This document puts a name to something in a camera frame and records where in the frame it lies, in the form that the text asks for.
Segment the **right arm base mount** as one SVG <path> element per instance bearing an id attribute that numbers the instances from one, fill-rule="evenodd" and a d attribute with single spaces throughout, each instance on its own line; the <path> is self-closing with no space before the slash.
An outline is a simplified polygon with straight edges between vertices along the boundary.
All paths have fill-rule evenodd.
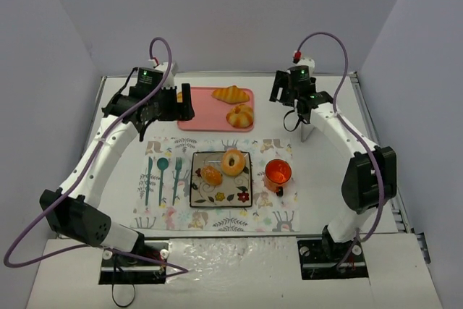
<path id="1" fill-rule="evenodd" d="M 321 235 L 297 240 L 302 280 L 367 279 L 363 249 L 359 242 L 334 242 L 325 228 Z"/>

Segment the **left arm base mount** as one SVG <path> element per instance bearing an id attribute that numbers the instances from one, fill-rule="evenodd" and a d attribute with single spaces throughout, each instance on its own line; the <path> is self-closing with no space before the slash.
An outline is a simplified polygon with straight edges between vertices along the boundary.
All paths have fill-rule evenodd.
<path id="1" fill-rule="evenodd" d="M 110 250 L 104 250 L 102 253 L 98 278 L 99 285 L 165 283 L 165 266 L 117 255 Z"/>

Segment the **sesame bread roll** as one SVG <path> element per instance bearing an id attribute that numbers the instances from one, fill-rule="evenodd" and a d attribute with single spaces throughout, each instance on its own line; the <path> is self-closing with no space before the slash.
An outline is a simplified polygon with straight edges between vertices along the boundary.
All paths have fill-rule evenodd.
<path id="1" fill-rule="evenodd" d="M 201 168 L 200 176 L 210 186 L 219 186 L 222 183 L 222 173 L 213 166 Z"/>

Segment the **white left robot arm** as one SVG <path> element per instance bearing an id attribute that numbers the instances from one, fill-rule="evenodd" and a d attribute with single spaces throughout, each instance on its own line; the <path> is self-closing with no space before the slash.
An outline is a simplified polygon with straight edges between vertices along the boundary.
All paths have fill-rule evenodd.
<path id="1" fill-rule="evenodd" d="M 99 210 L 101 197 L 119 159 L 134 140 L 143 140 L 154 121 L 189 121 L 195 112 L 190 85 L 182 84 L 177 100 L 176 63 L 135 68 L 137 81 L 118 90 L 103 107 L 95 137 L 73 172 L 55 191 L 45 190 L 39 200 L 51 230 L 91 247 L 141 254 L 143 234 L 116 223 Z"/>

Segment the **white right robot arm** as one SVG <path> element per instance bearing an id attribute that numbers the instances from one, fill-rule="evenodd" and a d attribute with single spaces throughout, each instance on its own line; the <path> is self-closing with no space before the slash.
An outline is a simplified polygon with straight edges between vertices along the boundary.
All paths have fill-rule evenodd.
<path id="1" fill-rule="evenodd" d="M 362 135 L 337 109 L 334 98 L 318 91 L 308 66 L 276 72 L 269 101 L 291 107 L 298 121 L 325 135 L 347 160 L 341 184 L 344 206 L 323 230 L 328 252 L 354 240 L 373 212 L 396 196 L 396 153 Z"/>

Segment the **sugared ring donut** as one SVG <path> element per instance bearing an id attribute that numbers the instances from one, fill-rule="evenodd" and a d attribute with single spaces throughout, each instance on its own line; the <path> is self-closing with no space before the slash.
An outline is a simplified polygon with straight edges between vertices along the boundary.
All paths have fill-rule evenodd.
<path id="1" fill-rule="evenodd" d="M 221 159 L 222 172 L 231 177 L 236 177 L 242 173 L 245 165 L 244 155 L 236 149 L 228 150 Z"/>

